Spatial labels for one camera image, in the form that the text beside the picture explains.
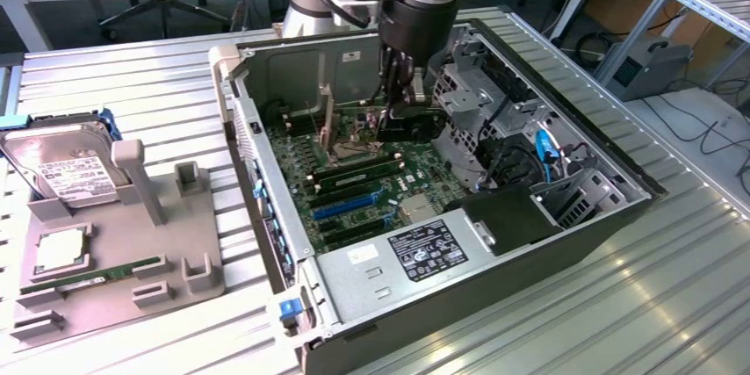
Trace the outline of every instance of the warning label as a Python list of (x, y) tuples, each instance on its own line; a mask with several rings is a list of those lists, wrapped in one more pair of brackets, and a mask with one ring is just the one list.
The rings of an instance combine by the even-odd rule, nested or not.
[(433, 277), (469, 261), (443, 220), (397, 234), (389, 242), (411, 281)]
[(115, 183), (98, 156), (39, 164), (39, 176), (63, 201), (115, 193)]

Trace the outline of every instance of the power supply label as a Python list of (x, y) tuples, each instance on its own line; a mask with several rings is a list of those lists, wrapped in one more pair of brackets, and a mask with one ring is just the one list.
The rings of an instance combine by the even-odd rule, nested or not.
[(63, 201), (115, 193), (115, 183), (98, 156), (38, 165), (39, 177)]
[(469, 261), (443, 220), (389, 238), (411, 281), (421, 281)]

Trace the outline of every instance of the motherboard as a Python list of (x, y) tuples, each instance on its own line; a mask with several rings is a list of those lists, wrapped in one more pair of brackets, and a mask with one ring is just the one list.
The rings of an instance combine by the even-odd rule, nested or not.
[(453, 164), (430, 142), (375, 141), (382, 109), (339, 105), (329, 126), (323, 114), (310, 113), (269, 127), (318, 253), (437, 216), (466, 196)]

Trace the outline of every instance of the hard drive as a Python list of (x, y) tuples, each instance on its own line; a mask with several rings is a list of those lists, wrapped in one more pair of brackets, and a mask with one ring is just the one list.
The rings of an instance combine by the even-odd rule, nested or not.
[(35, 196), (59, 198), (71, 208), (118, 200), (115, 188), (130, 179), (111, 161), (120, 133), (110, 111), (16, 118), (12, 126), (0, 126), (0, 152)]

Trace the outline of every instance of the green circuit board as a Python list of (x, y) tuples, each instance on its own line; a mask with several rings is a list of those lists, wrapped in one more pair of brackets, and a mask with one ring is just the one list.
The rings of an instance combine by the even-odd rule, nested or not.
[[(442, 213), (449, 202), (466, 196), (465, 188), (430, 143), (375, 141), (375, 133), (370, 126), (363, 125), (362, 120), (358, 120), (358, 116), (362, 117), (365, 113), (375, 111), (361, 107), (338, 110), (335, 142), (329, 151), (321, 145), (317, 132), (291, 136), (283, 126), (269, 129), (277, 161), (318, 253), (330, 252), (410, 225), (414, 217), (410, 218), (399, 206), (406, 198), (423, 194), (435, 212)], [(315, 211), (329, 205), (311, 206), (322, 195), (307, 180), (309, 175), (315, 171), (347, 169), (357, 163), (394, 156), (397, 153), (401, 153), (399, 162), (403, 162), (401, 167), (387, 163), (382, 167), (389, 166), (389, 168), (381, 169), (374, 180), (363, 180), (361, 183), (347, 185), (347, 188), (361, 192), (354, 198), (377, 193), (375, 204), (317, 220)], [(339, 205), (350, 200), (351, 198), (345, 198), (334, 204)]]

